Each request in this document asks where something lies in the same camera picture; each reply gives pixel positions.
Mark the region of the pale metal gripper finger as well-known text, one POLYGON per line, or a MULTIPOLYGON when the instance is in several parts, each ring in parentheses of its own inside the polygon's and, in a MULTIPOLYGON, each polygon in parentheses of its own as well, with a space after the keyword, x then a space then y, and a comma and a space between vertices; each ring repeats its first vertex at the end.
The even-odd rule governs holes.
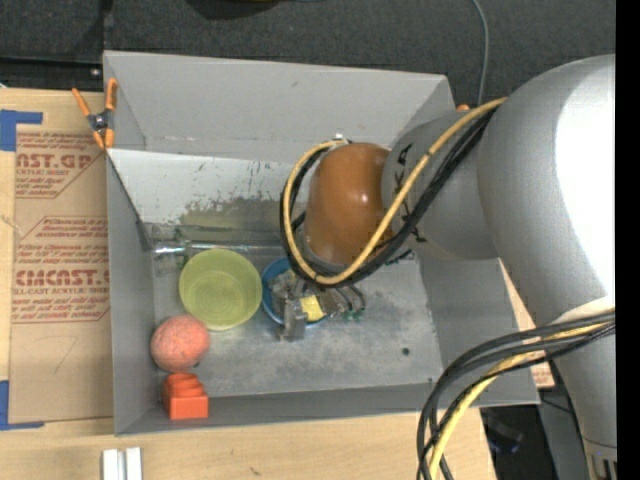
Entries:
POLYGON ((282 272, 269 280, 273 298, 291 299, 294 296, 297 276, 294 272, 282 272))
POLYGON ((297 341, 305 336, 307 314, 300 299, 288 299, 283 308, 283 324, 277 331, 281 341, 297 341))

